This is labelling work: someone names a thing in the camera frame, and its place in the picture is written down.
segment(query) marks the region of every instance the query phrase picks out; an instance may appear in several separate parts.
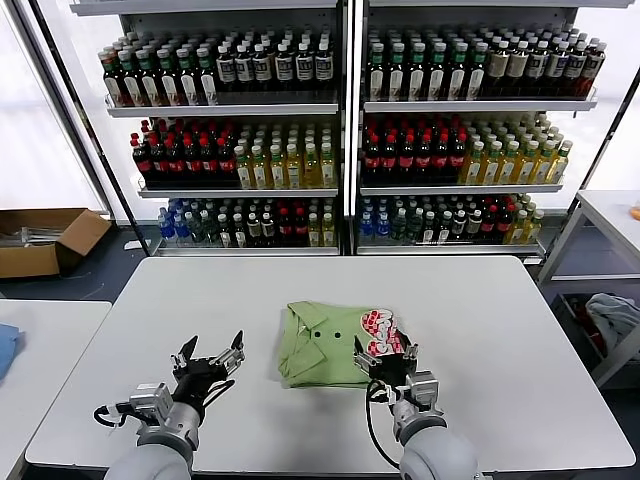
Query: white label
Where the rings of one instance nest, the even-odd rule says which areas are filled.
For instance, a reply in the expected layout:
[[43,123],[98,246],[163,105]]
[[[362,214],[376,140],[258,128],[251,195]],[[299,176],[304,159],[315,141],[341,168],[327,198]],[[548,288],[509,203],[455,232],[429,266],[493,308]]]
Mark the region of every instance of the white label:
[[113,78],[105,78],[104,84],[107,86],[107,90],[109,91],[109,95],[111,95],[111,100],[116,107],[124,107],[124,102],[122,101],[122,92],[120,92],[120,87],[118,87],[118,82],[116,82]]
[[147,91],[147,97],[149,97],[151,106],[159,107],[160,96],[158,95],[158,89],[156,88],[155,80],[151,77],[142,77],[142,85],[144,85],[144,89]]
[[417,102],[420,98],[420,90],[422,89],[422,78],[424,72],[422,70],[415,70],[411,72],[411,79],[409,80],[409,101]]
[[467,180],[465,183],[467,185],[475,185],[476,182],[478,181],[479,171],[480,171],[479,163],[472,163],[471,165],[469,165],[469,171],[467,172]]
[[454,70],[451,73],[451,82],[449,83],[449,95],[447,100],[457,100],[460,96],[460,88],[464,79],[464,70]]
[[184,87],[184,94],[187,98],[189,105],[198,104],[198,94],[196,93],[196,86],[193,83],[193,78],[190,75],[183,75],[180,77],[182,80],[182,86]]
[[533,162],[524,162],[522,164],[522,170],[520,170],[520,175],[518,175],[518,181],[516,182],[518,185],[524,185],[529,180],[529,175],[531,175],[531,170],[533,170]]
[[247,246],[247,237],[244,232],[236,232],[236,241],[238,242],[238,247],[244,248]]
[[492,162],[489,165],[487,165],[487,169],[484,172],[484,178],[482,179],[482,184],[493,185],[495,183],[497,171],[498,171],[497,162]]
[[440,87],[442,86],[442,77],[444,77],[444,72],[442,70],[434,70],[431,72],[427,100],[438,100],[438,97],[440,96]]
[[284,188],[284,175],[282,167],[274,165],[271,167],[271,173],[273,173],[273,185],[275,188]]
[[243,189],[249,190],[251,187],[251,176],[247,167],[238,167],[238,177],[240,177],[240,185]]
[[297,57],[296,71],[298,80],[303,82],[307,80],[313,80],[313,57]]
[[322,183],[324,188],[333,186],[333,165],[322,166]]
[[507,185],[512,172],[513,162],[507,162],[502,165],[502,170],[500,170],[500,173],[498,174],[498,181],[496,183],[498,185]]
[[276,57],[276,77],[280,81],[293,80],[293,61],[291,57]]
[[320,233],[319,232],[309,232],[309,246],[310,247],[318,247],[318,246],[320,246]]
[[164,91],[167,92],[167,100],[169,100],[169,104],[172,107],[177,107],[180,105],[180,100],[178,99],[178,89],[176,88],[176,84],[173,81],[173,77],[162,77],[162,85],[164,85]]
[[202,75],[200,77],[202,81],[202,88],[204,88],[204,95],[207,98],[208,105],[216,105],[218,103],[218,94],[216,93],[216,83],[211,75]]
[[218,75],[222,83],[233,83],[236,81],[236,69],[233,65],[233,59],[217,59],[216,64],[218,65]]
[[383,75],[380,70],[371,72],[370,100],[372,102],[380,101],[380,94],[382,93],[382,76]]
[[241,82],[253,81],[253,65],[250,58],[236,58],[236,73]]
[[397,102],[400,100],[400,89],[402,88],[402,72],[394,70],[389,78],[389,101]]
[[220,232],[220,240],[222,240],[222,246],[229,248],[231,246],[231,235],[227,232]]
[[138,88],[138,82],[136,82],[136,79],[132,77],[124,77],[124,84],[127,86],[127,90],[129,90],[129,95],[131,95],[133,104],[136,107],[144,107],[144,101],[140,94],[140,89]]
[[256,177],[256,187],[261,190],[267,188],[267,179],[264,175],[264,167],[253,167],[253,174]]
[[289,171],[289,187],[300,188],[300,174],[298,172],[298,167],[289,167],[287,170]]

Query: brown cardboard box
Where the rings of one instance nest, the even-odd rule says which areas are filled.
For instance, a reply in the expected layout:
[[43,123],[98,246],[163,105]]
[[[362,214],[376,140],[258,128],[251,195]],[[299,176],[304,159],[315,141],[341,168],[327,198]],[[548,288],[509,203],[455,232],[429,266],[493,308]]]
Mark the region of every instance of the brown cardboard box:
[[0,248],[0,278],[56,275],[75,268],[107,233],[111,223],[83,208],[0,211],[0,233],[21,227],[60,228],[55,244]]

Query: bottle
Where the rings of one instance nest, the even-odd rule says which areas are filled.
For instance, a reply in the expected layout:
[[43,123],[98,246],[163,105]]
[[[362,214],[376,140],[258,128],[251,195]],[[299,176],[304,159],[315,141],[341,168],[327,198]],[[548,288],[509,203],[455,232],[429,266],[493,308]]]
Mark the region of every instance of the bottle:
[[442,79],[444,77],[444,55],[447,50],[447,45],[442,42],[437,42],[433,46],[433,55],[431,57],[431,63],[427,70],[427,78],[429,84],[427,85],[427,100],[439,100],[442,93]]
[[400,94],[402,93],[404,75],[404,43],[393,44],[393,55],[391,57],[391,63],[389,65],[389,72],[387,74],[386,90],[389,92],[388,100],[390,102],[400,101]]
[[466,85],[466,99],[477,100],[480,95],[480,87],[484,79],[485,63],[487,58],[487,50],[489,45],[485,42],[479,42],[476,44],[475,51],[472,56],[472,62],[469,67],[469,79]]
[[558,183],[560,183],[562,174],[569,164],[569,152],[571,151],[571,147],[573,147],[573,142],[569,140],[566,140],[562,144],[560,150],[558,151],[558,156],[555,158],[553,164],[551,165],[551,168],[549,169],[549,174],[547,175],[545,183],[549,183],[552,185],[557,185]]
[[407,67],[407,93],[410,102],[417,102],[422,95],[422,80],[424,78],[424,49],[422,42],[413,44],[411,52],[411,62]]
[[371,49],[371,63],[367,66],[367,91],[370,102],[379,102],[382,97],[382,77],[384,76],[382,68],[384,45],[374,43]]
[[447,67],[445,78],[448,79],[447,100],[458,100],[462,95],[462,86],[466,81],[467,68],[465,61],[467,58],[468,45],[464,42],[458,43],[455,47],[455,53],[451,59],[451,63]]
[[302,162],[298,155],[298,147],[295,144],[287,145],[287,176],[289,178],[289,188],[299,189],[300,173],[302,172]]

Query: white table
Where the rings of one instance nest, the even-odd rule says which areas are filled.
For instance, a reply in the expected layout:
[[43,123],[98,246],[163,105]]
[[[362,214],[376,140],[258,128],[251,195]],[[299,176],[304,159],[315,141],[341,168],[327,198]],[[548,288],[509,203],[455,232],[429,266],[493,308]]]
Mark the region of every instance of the white table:
[[[215,355],[239,329],[246,362],[200,429],[197,472],[391,472],[369,439],[361,389],[285,389],[275,369],[282,309],[315,300],[384,306],[440,380],[450,427],[491,471],[632,465],[634,453],[524,267],[513,257],[144,260],[27,450],[41,465],[108,467],[135,445],[92,413],[138,383],[169,381],[193,334]],[[374,406],[391,455],[392,419]]]
[[110,308],[0,300],[0,323],[24,332],[24,348],[0,382],[0,478],[18,475],[25,448]]
[[[631,265],[640,266],[640,222],[629,214],[629,208],[640,201],[640,191],[581,190],[577,194],[580,205],[553,247],[549,258],[538,275],[538,285],[543,287],[551,281],[569,282],[624,282],[640,283],[640,275],[554,275],[568,247],[580,229],[589,220],[609,241],[619,247],[617,252]],[[591,372],[598,386],[604,385],[640,350],[640,328],[634,329]]]

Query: metal shelf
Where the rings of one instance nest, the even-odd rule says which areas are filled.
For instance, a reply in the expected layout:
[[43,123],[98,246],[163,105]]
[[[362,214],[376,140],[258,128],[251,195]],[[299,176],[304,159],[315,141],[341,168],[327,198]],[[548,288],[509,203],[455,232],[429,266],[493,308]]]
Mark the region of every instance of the metal shelf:
[[142,188],[138,195],[142,198],[333,198],[338,196],[337,188],[310,188],[300,190],[149,190]]
[[367,245],[357,247],[358,255],[515,255],[543,256],[539,243],[531,245]]
[[371,7],[627,8],[635,0],[369,0]]
[[336,0],[76,0],[70,5],[79,17],[335,7]]
[[327,257],[340,254],[338,247],[298,248],[203,248],[161,247],[160,257]]
[[569,111],[585,112],[595,108],[598,98],[595,88],[585,100],[475,100],[433,102],[365,102],[367,113],[410,113],[410,112],[532,112],[532,111]]
[[376,195],[450,195],[450,194],[496,194],[496,193],[543,193],[557,192],[562,184],[557,185],[447,185],[447,186],[408,186],[408,187],[360,187],[360,194]]

